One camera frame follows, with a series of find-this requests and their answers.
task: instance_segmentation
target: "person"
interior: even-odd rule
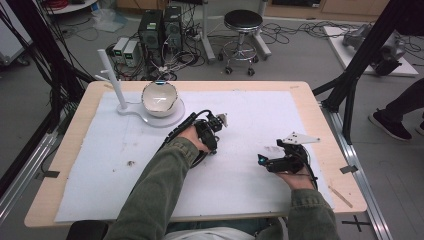
[[[391,137],[409,141],[412,135],[402,124],[403,115],[420,108],[424,108],[424,78],[413,83],[398,98],[387,104],[385,109],[377,109],[370,114],[368,119]],[[415,130],[424,136],[424,121]]]
[[[190,164],[199,150],[209,152],[194,126],[161,148],[137,180],[105,239],[282,239],[278,224],[265,228],[256,237],[230,227],[166,232]],[[339,239],[332,209],[314,189],[307,170],[300,173],[277,174],[292,190],[290,239]]]

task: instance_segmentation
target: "cardboard box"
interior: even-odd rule
[[[116,6],[119,9],[130,10],[132,12],[144,12],[146,9],[163,10],[167,6],[167,0],[117,0]]]

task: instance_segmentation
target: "hand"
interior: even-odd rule
[[[289,185],[291,190],[315,189],[311,181],[311,176],[309,176],[309,172],[306,170],[306,167],[303,167],[295,174],[291,172],[281,172],[276,173],[276,175],[283,179]]]
[[[180,134],[178,134],[178,137],[183,137],[188,139],[190,142],[194,144],[194,146],[197,147],[197,149],[199,149],[199,151],[204,151],[207,153],[210,152],[208,147],[199,140],[199,136],[197,135],[197,131],[194,126],[190,126],[184,131],[182,131]]]

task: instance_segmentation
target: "metal frame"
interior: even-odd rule
[[[52,133],[46,133],[38,144],[31,157],[26,162],[25,166],[15,177],[12,184],[9,186],[3,197],[0,199],[0,225],[3,224],[6,217],[9,215],[13,206],[19,200],[28,184],[34,178],[44,158],[49,154],[50,149],[57,139],[57,130]]]
[[[343,120],[341,119],[338,113],[329,111],[328,109],[322,109],[324,115],[329,119],[329,123],[332,124],[333,134],[338,141],[340,148],[345,155],[346,162],[349,166],[356,166],[357,171],[352,173],[353,177],[358,184],[362,195],[367,202],[368,208],[367,213],[370,217],[374,232],[378,239],[380,240],[390,240],[393,239],[390,234],[389,228],[384,220],[383,214],[378,206],[377,200],[374,197],[374,194],[371,190],[371,187],[368,183],[367,177],[362,169],[361,163],[356,155],[355,149],[353,146],[345,139],[342,133],[342,124]]]
[[[343,136],[348,144],[352,124],[353,103],[355,100],[356,84],[371,63],[374,54],[378,53],[395,28],[409,16],[409,10],[417,0],[391,0],[369,32],[346,70],[336,79],[314,89],[314,95],[319,95],[333,89],[330,96],[322,102],[323,107],[332,112],[338,112],[340,104],[346,98],[343,120]]]

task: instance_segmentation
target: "pants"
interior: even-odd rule
[[[386,109],[381,111],[386,120],[401,122],[403,115],[419,108],[424,108],[424,78],[412,84],[398,98],[387,104]]]

